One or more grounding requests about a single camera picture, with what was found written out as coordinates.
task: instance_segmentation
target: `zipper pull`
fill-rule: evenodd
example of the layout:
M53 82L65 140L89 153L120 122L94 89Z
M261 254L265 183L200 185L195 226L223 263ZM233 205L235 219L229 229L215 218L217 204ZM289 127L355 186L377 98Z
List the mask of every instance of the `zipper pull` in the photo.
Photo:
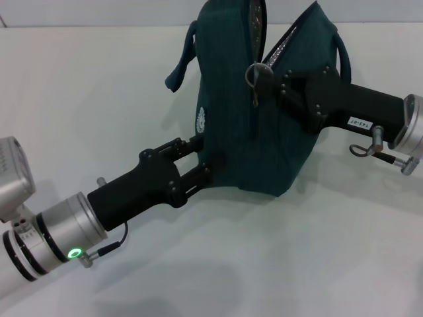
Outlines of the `zipper pull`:
M250 71L252 70L254 71L252 74L253 82L250 81ZM247 85L253 89L252 103L254 107L258 107L258 95L259 91L261 92L263 90L263 84L266 86L268 85L267 88L271 88L273 79L273 70L267 64L253 63L247 68L245 71L245 81L247 82Z

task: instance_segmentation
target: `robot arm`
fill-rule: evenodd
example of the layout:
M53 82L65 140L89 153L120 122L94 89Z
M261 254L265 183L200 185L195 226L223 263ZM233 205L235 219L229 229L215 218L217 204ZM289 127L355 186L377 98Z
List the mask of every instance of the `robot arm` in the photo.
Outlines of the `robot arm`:
M287 113L310 134L326 127L339 127L369 136L372 142L368 148L350 145L351 153L399 166L404 175L411 175L423 157L420 96L410 94L403 100L345 83L329 67L314 73L290 73L280 79L267 65L258 64L254 74L254 92L262 98L277 96ZM383 142L410 158L404 161L382 153Z
M207 186L217 164L202 164L181 176L174 162L203 147L203 135L146 149L127 174L88 195L73 195L33 215L23 203L35 192L28 162L14 137L0 139L0 219L12 229L0 241L0 299L78 258L85 267L119 247L115 242L88 254L110 231L150 207L183 206Z
M402 100L346 84L330 69L290 74L283 79L258 72L254 79L254 90L260 98L275 94L281 106L309 133L335 126L370 136L372 143L367 149L350 147L356 156L382 159L400 166L406 175L423 156L422 97L410 95ZM382 153L384 141L410 159L405 162ZM175 139L157 149L144 150L132 171L108 184L99 182L100 188L87 198L78 193L33 215L23 205L35 192L25 154L14 137L0 139L0 220L10 222L13 228L3 233L0 241L0 299L72 258L78 258L85 267L92 266L93 260L121 242L91 254L87 250L106 239L106 231L142 211L160 203L183 206L211 183L222 164L217 159L181 176L174 162L202 148L203 135L199 134L189 142Z

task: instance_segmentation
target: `bag logo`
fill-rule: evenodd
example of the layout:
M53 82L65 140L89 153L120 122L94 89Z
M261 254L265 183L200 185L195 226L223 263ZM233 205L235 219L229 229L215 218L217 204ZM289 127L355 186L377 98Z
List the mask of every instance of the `bag logo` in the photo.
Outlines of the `bag logo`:
M197 116L197 123L196 123L197 133L203 133L205 125L206 125L206 113L204 112L203 107L201 107Z

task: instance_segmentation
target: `black cable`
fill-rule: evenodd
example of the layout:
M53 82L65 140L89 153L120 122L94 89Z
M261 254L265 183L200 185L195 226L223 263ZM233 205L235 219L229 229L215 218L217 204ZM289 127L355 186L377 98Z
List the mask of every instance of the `black cable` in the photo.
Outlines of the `black cable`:
M382 153L382 152L375 153L375 154L373 154L373 156L375 158L377 158L379 160L383 160L384 162L389 163L389 164L394 164L395 159L396 159L396 157L394 157L393 155L389 155L389 154Z
M122 237L121 241L116 241L116 242L113 242L113 243L103 247L103 248L99 248L97 250L98 256L105 256L106 254L111 253L111 251L119 248L125 242L126 237L128 236L128 233L129 233L128 223L125 222L125 233L124 233L124 236Z
M122 243L125 242L126 237L128 236L128 232L129 232L128 223L125 222L125 233L124 233L124 237L121 239L121 241L119 241L120 245L122 245Z

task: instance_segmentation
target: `green led light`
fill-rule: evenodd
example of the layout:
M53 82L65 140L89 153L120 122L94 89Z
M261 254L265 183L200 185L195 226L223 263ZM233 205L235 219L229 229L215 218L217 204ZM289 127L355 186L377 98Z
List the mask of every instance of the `green led light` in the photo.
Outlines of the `green led light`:
M76 258L77 256L80 256L82 253L82 249L80 248L74 248L72 250L69 251L69 253L67 254L67 257L69 259L73 259Z

